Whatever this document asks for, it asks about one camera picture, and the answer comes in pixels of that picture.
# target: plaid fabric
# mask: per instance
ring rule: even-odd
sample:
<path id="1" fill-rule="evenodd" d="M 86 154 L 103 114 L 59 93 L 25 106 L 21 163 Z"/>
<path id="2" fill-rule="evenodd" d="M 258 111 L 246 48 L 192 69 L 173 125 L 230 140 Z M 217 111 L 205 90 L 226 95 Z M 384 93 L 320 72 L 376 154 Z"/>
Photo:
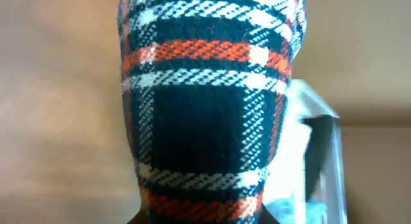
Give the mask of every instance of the plaid fabric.
<path id="1" fill-rule="evenodd" d="M 151 223 L 257 223 L 304 0 L 121 0 L 118 24 Z"/>

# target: wooden surface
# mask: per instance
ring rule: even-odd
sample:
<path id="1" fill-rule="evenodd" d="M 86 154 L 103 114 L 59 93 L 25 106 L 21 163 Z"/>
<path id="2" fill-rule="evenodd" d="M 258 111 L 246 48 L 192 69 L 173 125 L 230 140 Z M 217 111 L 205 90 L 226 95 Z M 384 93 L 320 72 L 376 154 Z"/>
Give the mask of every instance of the wooden surface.
<path id="1" fill-rule="evenodd" d="M 0 223 L 126 223 L 138 211 L 117 1 L 0 0 Z"/>

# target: clear plastic object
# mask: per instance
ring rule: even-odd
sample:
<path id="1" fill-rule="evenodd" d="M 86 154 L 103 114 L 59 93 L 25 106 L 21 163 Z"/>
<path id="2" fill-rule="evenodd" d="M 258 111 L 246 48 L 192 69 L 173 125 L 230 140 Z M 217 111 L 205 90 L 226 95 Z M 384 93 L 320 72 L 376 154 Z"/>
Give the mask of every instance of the clear plastic object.
<path id="1" fill-rule="evenodd" d="M 306 202 L 304 154 L 311 127 L 301 119 L 338 115 L 302 80 L 292 80 L 277 155 L 268 167 L 263 203 L 282 224 L 346 224 L 340 129 L 331 146 L 315 194 Z"/>

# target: orange stripe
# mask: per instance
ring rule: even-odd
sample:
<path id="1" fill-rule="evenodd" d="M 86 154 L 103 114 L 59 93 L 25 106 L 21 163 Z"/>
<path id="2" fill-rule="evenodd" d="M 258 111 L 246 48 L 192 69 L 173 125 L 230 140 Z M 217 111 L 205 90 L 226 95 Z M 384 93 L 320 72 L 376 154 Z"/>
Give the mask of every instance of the orange stripe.
<path id="1" fill-rule="evenodd" d="M 139 66 L 150 61 L 172 60 L 178 58 L 204 59 L 214 58 L 217 60 L 232 60 L 247 62 L 250 60 L 250 49 L 252 45 L 247 43 L 222 42 L 219 40 L 174 40 L 163 44 L 152 44 L 142 47 L 131 55 L 124 57 L 123 66 L 129 71 L 133 66 Z M 290 63 L 282 55 L 273 51 L 269 52 L 267 66 L 277 69 L 280 73 L 288 75 Z"/>
<path id="2" fill-rule="evenodd" d="M 142 202 L 148 202 L 148 208 L 159 214 L 171 216 L 179 220 L 223 222 L 240 217 L 249 218 L 260 210 L 263 192 L 237 201 L 198 202 L 169 200 L 166 196 L 153 194 L 149 189 L 140 187 Z"/>
<path id="3" fill-rule="evenodd" d="M 275 100 L 274 125 L 272 128 L 272 139 L 270 142 L 270 155 L 268 157 L 267 164 L 269 164 L 274 158 L 274 152 L 275 152 L 275 149 L 277 148 L 278 129 L 279 129 L 281 112 L 283 111 L 283 101 L 284 101 L 283 95 L 277 93 L 277 99 Z"/>

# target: brown wall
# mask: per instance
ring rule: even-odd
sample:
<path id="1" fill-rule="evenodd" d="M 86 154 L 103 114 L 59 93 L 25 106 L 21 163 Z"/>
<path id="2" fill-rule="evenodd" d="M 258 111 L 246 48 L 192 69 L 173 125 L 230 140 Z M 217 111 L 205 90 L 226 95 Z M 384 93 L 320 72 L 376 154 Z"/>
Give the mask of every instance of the brown wall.
<path id="1" fill-rule="evenodd" d="M 116 1 L 0 0 L 1 224 L 126 223 L 137 212 Z"/>
<path id="2" fill-rule="evenodd" d="M 410 0 L 307 0 L 293 69 L 345 125 L 411 124 Z"/>
<path id="3" fill-rule="evenodd" d="M 411 223 L 411 128 L 344 128 L 349 223 Z"/>

